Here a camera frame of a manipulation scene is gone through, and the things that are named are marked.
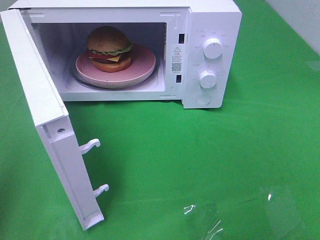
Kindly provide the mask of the round white door button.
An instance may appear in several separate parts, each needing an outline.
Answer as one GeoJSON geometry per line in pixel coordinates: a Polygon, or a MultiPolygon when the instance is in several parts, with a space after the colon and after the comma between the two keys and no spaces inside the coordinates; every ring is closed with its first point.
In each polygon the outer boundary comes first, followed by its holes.
{"type": "Polygon", "coordinates": [[[208,105],[211,102],[211,96],[207,93],[201,94],[196,97],[196,102],[199,105],[208,105]]]}

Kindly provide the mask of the upper white round knob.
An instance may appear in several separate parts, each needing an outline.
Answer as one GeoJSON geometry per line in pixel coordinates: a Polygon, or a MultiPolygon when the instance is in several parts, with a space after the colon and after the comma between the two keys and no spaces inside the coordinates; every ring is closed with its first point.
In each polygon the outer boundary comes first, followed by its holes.
{"type": "Polygon", "coordinates": [[[202,46],[203,46],[204,56],[208,59],[212,59],[212,60],[216,59],[223,52],[222,41],[216,36],[212,36],[206,39],[203,42],[202,46]]]}

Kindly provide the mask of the white microwave door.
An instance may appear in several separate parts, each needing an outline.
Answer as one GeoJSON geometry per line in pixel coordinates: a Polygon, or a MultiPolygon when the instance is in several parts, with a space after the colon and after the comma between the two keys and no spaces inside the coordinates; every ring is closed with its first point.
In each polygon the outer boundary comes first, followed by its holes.
{"type": "Polygon", "coordinates": [[[99,147],[95,138],[79,145],[69,113],[47,68],[47,58],[26,11],[1,12],[6,37],[41,141],[68,196],[83,230],[104,220],[96,200],[109,190],[104,184],[94,190],[83,155],[99,147]]]}

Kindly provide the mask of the white round knob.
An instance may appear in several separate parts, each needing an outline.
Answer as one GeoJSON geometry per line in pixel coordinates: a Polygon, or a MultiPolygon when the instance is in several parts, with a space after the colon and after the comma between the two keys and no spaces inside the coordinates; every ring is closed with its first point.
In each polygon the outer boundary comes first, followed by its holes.
{"type": "Polygon", "coordinates": [[[203,46],[204,56],[208,59],[212,59],[212,60],[216,59],[223,52],[222,41],[216,36],[212,36],[206,39],[203,42],[202,46],[203,46]]]}
{"type": "Polygon", "coordinates": [[[206,70],[199,74],[199,84],[204,89],[213,88],[217,84],[217,76],[214,71],[206,70]]]}

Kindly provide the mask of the white wall panel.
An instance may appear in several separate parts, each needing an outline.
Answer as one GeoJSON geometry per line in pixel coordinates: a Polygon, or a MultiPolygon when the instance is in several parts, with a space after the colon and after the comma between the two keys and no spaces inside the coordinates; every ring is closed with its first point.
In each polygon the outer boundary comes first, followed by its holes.
{"type": "Polygon", "coordinates": [[[320,2],[318,0],[268,0],[267,3],[320,53],[320,2]]]}

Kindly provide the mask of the lower white round knob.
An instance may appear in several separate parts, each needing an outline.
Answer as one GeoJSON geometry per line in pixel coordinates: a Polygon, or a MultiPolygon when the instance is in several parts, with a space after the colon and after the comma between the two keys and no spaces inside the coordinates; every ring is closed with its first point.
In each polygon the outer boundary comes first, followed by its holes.
{"type": "Polygon", "coordinates": [[[204,89],[213,88],[217,84],[217,76],[214,71],[206,70],[199,74],[199,84],[204,89]]]}

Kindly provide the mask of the white microwave oven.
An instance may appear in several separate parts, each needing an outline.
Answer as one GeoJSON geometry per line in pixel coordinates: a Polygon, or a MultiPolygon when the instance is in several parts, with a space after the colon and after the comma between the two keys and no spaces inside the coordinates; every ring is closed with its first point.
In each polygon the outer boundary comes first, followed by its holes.
{"type": "Polygon", "coordinates": [[[222,105],[242,13],[231,0],[19,0],[8,10],[25,11],[42,43],[47,69],[63,101],[180,100],[186,109],[222,105]],[[163,67],[162,91],[76,91],[65,86],[69,68],[87,46],[92,30],[112,26],[150,49],[163,67]],[[216,59],[203,43],[217,37],[216,59]],[[213,71],[217,82],[202,88],[199,75],[213,71]],[[209,94],[208,105],[196,97],[209,94]]]}

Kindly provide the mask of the green table cloth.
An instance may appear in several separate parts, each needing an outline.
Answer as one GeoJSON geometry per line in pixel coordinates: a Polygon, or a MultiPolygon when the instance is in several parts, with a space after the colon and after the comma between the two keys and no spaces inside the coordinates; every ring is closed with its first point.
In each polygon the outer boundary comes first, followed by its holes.
{"type": "Polygon", "coordinates": [[[242,11],[223,105],[67,102],[105,217],[82,230],[0,33],[3,240],[317,240],[320,57],[265,0],[242,11]]]}

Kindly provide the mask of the pink speckled plate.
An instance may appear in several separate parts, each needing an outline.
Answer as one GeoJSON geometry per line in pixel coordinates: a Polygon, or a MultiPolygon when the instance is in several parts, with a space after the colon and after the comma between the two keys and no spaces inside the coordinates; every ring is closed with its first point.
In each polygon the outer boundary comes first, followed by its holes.
{"type": "Polygon", "coordinates": [[[78,78],[90,85],[105,89],[123,89],[135,86],[146,80],[154,71],[156,56],[148,48],[134,44],[131,50],[130,66],[117,72],[105,72],[96,68],[86,52],[75,61],[78,78]]]}

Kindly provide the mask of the burger with lettuce and tomato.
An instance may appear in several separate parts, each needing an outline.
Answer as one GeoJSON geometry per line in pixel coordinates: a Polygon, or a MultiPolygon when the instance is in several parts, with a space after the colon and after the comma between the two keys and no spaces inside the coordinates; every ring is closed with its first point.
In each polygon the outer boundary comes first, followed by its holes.
{"type": "Polygon", "coordinates": [[[119,72],[131,65],[133,43],[115,27],[94,29],[87,37],[86,45],[90,62],[103,72],[119,72]]]}

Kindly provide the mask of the glass microwave turntable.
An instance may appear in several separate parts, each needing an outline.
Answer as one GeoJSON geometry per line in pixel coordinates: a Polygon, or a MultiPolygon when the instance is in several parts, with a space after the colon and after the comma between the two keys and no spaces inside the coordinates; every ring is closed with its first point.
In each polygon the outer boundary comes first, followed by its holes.
{"type": "Polygon", "coordinates": [[[133,91],[133,92],[141,92],[141,91],[162,91],[164,89],[164,81],[162,79],[163,77],[163,66],[161,64],[161,61],[156,59],[155,68],[152,72],[152,74],[144,81],[142,81],[139,84],[136,84],[131,87],[126,88],[117,88],[117,89],[111,89],[111,88],[102,88],[93,86],[91,84],[88,84],[78,78],[78,74],[75,72],[74,61],[73,65],[69,67],[69,74],[70,77],[65,81],[65,87],[69,91],[133,91]]]}

